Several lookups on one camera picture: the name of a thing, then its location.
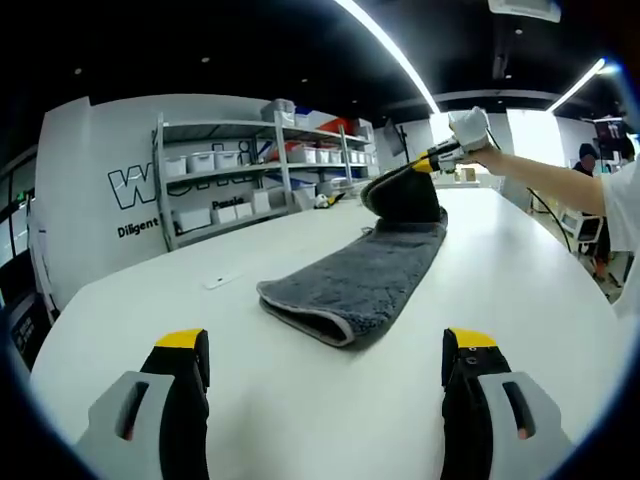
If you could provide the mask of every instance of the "cable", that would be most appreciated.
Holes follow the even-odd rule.
[[[498,142],[496,142],[495,137],[493,136],[493,134],[491,133],[491,130],[489,130],[487,128],[487,133],[489,134],[489,136],[491,137],[491,140],[493,140],[493,143],[495,144],[496,148],[500,151],[502,151],[502,149],[500,148],[500,145],[498,145]],[[537,193],[535,193],[533,190],[531,190],[529,187],[527,187],[527,190],[529,190],[529,193],[531,193],[531,195],[533,195],[534,197],[536,197],[538,199],[538,201],[544,206],[544,208],[547,209],[547,211],[551,214],[551,216],[553,217],[553,219],[556,221],[556,223],[558,224],[558,228],[560,228],[560,231],[562,232],[562,236],[564,237],[564,241],[567,244],[567,250],[569,250],[569,253],[571,252],[571,244],[569,243],[569,238],[567,237],[567,233],[564,231],[564,228],[562,228],[562,224],[560,223],[560,220],[558,220],[558,217],[556,217],[555,213],[553,213],[553,211],[549,208],[549,205],[547,205],[544,200],[542,200]]]

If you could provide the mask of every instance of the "window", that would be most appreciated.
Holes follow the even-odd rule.
[[[541,110],[507,110],[514,153],[538,162],[564,167],[558,121]]]

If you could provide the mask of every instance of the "led light strip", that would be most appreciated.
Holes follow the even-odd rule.
[[[556,103],[554,103],[547,109],[547,112],[553,113],[560,105],[569,100],[569,98],[571,98],[578,90],[580,90],[585,85],[585,83],[591,80],[591,78],[596,73],[598,73],[602,67],[604,67],[604,64],[604,58],[598,60],[595,65],[591,67],[589,71],[585,73],[584,76],[580,80],[578,80],[578,82],[573,87],[569,89],[567,93],[561,96]]]
[[[431,107],[433,113],[440,113],[440,109],[438,105],[436,105],[435,100],[429,90],[427,90],[427,86],[424,84],[416,69],[413,68],[413,65],[407,60],[407,57],[404,56],[402,50],[398,48],[398,46],[391,40],[389,35],[386,34],[380,25],[378,25],[367,12],[365,12],[362,8],[360,8],[353,0],[335,0],[338,5],[344,8],[347,12],[353,15],[356,20],[358,20],[362,25],[364,25],[367,30],[369,30],[373,35],[382,43],[382,46],[386,48],[393,58],[400,64],[400,66],[407,72],[409,78],[413,81],[413,83],[418,87],[418,90]]]

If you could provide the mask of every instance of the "red object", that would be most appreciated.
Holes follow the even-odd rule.
[[[353,124],[350,120],[346,118],[336,118],[335,120],[331,120],[323,125],[320,125],[316,130],[323,130],[325,132],[331,133],[340,133],[340,125],[344,128],[344,133],[346,135],[355,135]]]

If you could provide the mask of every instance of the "shelving unit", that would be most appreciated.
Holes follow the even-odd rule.
[[[367,168],[366,164],[350,164],[348,150],[362,149],[371,142],[364,138],[345,135],[340,127],[340,133],[325,132],[301,127],[283,126],[280,121],[260,122],[251,120],[215,120],[208,122],[165,122],[162,114],[158,116],[156,128],[152,135],[152,156],[156,180],[156,199],[160,212],[160,220],[165,241],[169,250],[196,243],[230,230],[250,225],[269,218],[286,215],[293,211],[293,196],[289,170],[315,171],[323,177],[323,172],[330,169],[345,171],[348,184],[352,183],[352,168]],[[278,148],[279,162],[267,164],[245,165],[211,172],[189,173],[177,177],[168,177],[164,159],[165,147],[204,143],[214,140],[249,140],[254,160],[257,156],[257,142],[259,140],[275,141]],[[339,146],[343,152],[343,163],[288,163],[285,143],[290,141],[320,143]],[[238,219],[234,222],[215,224],[191,230],[177,235],[173,224],[171,199],[169,189],[203,183],[212,179],[234,176],[255,176],[260,179],[269,173],[282,175],[286,207],[275,208],[266,213]]]
[[[187,245],[191,245],[193,243],[199,242],[201,240],[206,240],[207,238],[215,237],[221,233],[229,232],[238,227],[244,227],[247,225],[251,225],[253,223],[257,223],[260,220],[264,220],[267,218],[275,218],[282,217],[289,213],[289,209],[286,207],[274,208],[268,212],[264,213],[256,213],[250,217],[239,218],[234,222],[221,223],[216,225],[209,225],[208,227],[196,228],[195,230],[190,230],[182,235],[177,237],[178,245],[180,247],[184,247]]]

